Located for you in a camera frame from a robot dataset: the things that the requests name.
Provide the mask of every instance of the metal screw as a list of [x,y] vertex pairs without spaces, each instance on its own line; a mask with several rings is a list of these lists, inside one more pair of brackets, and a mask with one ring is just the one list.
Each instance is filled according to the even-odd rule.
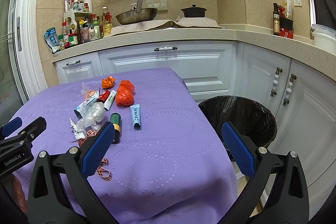
[[40,158],[44,158],[46,154],[47,154],[46,151],[41,151],[41,152],[39,153],[39,157],[40,157]]
[[291,156],[292,156],[293,158],[296,158],[296,157],[297,157],[297,153],[296,153],[295,151],[291,151]]
[[70,154],[76,154],[77,151],[78,151],[78,148],[77,148],[76,146],[71,147],[71,148],[69,149],[69,153],[70,153]]
[[260,146],[258,150],[261,154],[266,154],[267,153],[267,149],[265,147]]

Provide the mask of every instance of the white cylinder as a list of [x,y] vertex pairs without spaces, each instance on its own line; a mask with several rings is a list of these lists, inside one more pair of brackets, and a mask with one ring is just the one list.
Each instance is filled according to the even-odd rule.
[[83,0],[83,2],[88,4],[89,12],[92,13],[92,0]]

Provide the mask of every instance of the trash can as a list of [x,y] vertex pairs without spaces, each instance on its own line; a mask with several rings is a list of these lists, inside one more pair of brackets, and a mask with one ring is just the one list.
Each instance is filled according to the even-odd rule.
[[238,96],[217,96],[198,106],[222,142],[222,125],[228,121],[242,135],[250,137],[257,147],[268,147],[277,135],[277,123],[273,114],[254,100]]

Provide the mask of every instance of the cooking oil bottle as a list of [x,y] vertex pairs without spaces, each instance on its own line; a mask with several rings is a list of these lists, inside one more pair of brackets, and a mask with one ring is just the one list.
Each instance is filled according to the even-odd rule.
[[101,23],[103,25],[104,35],[111,34],[111,29],[112,29],[111,16],[110,16],[110,13],[108,12],[108,10],[109,9],[108,9],[107,6],[103,7],[103,14],[102,14]]

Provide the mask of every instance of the striped ribbon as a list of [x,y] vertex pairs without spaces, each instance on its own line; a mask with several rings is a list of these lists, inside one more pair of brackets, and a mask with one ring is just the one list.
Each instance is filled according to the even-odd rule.
[[[81,146],[86,141],[87,138],[92,137],[92,136],[96,136],[97,133],[98,133],[98,130],[91,129],[86,133],[86,138],[78,139],[76,141],[73,141],[73,143],[78,142],[78,145]],[[109,163],[108,159],[103,158],[101,160],[100,165],[107,165],[108,163]],[[106,181],[110,181],[112,179],[111,172],[106,170],[105,168],[103,168],[101,166],[98,166],[96,172],[97,172],[98,176],[100,176],[102,179],[104,179]]]

